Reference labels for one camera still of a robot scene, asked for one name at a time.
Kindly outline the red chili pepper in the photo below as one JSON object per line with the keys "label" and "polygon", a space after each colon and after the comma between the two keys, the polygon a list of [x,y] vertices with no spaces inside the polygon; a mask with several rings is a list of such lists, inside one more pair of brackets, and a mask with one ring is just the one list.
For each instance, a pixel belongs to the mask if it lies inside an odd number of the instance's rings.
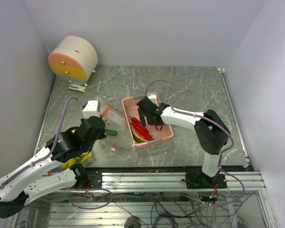
{"label": "red chili pepper", "polygon": [[135,118],[135,117],[130,117],[130,124],[131,126],[133,126],[138,132],[145,132],[147,133],[148,130],[146,129],[146,127],[142,126],[141,122]]}
{"label": "red chili pepper", "polygon": [[130,120],[131,120],[130,124],[135,130],[133,136],[135,136],[138,139],[137,140],[138,143],[154,140],[152,136],[149,134],[147,128],[142,126],[141,122],[137,118],[130,117]]}

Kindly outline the watermelon slice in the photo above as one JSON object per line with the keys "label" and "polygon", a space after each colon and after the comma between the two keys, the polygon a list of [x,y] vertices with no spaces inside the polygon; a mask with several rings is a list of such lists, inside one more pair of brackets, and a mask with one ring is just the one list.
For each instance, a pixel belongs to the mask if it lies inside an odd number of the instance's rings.
{"label": "watermelon slice", "polygon": [[147,142],[147,140],[135,128],[132,128],[131,131],[132,131],[133,139],[136,143]]}

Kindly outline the clear zip bag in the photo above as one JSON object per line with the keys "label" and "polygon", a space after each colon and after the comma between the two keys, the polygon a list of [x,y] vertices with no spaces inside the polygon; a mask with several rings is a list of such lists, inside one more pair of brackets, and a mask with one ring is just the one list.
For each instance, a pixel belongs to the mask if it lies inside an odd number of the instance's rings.
{"label": "clear zip bag", "polygon": [[104,139],[106,142],[110,144],[111,152],[114,152],[116,149],[116,145],[120,142],[120,140],[125,136],[127,131],[127,123],[125,115],[112,107],[110,104],[106,107],[106,109],[101,114],[102,119],[107,119],[110,122],[111,130],[116,130],[118,135],[115,137],[107,136]]}
{"label": "clear zip bag", "polygon": [[83,141],[78,127],[71,127],[59,133],[51,160],[61,162],[62,168],[68,169],[74,164],[84,163],[89,158],[93,145],[94,142]]}

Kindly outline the yellow banana bunch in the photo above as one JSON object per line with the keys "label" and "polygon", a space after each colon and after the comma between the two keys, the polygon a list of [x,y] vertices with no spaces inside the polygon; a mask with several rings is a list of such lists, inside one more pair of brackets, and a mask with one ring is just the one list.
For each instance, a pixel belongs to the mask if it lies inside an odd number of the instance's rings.
{"label": "yellow banana bunch", "polygon": [[85,132],[81,133],[78,128],[69,128],[65,133],[66,136],[60,143],[63,152],[62,167],[64,169],[85,162],[89,158],[94,145],[88,136],[85,136]]}

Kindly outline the green cucumber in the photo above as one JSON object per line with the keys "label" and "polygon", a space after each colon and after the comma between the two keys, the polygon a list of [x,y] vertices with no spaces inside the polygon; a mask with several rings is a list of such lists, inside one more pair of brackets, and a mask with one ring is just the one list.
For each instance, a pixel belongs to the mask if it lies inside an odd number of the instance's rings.
{"label": "green cucumber", "polygon": [[105,132],[107,136],[115,137],[118,135],[118,132],[116,130],[106,129]]}

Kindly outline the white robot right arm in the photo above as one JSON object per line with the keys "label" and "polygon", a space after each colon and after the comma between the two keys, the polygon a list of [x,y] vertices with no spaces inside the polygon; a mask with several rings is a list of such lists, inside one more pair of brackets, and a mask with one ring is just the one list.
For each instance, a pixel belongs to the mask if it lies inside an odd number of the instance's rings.
{"label": "white robot right arm", "polygon": [[161,103],[157,105],[148,96],[138,103],[138,114],[143,126],[145,125],[176,125],[192,131],[202,149],[205,151],[203,174],[200,183],[205,188],[212,187],[217,182],[222,148],[231,140],[230,130],[213,110],[206,112],[189,112]]}

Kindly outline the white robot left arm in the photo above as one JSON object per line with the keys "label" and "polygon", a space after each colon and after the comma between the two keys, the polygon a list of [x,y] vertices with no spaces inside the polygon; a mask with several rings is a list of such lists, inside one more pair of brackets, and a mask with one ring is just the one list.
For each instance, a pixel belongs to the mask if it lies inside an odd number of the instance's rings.
{"label": "white robot left arm", "polygon": [[58,133],[40,151],[13,172],[0,178],[0,218],[11,217],[26,205],[64,188],[81,189],[88,183],[82,164],[52,175],[46,172],[90,152],[97,140],[106,138],[101,117],[82,119],[81,124]]}

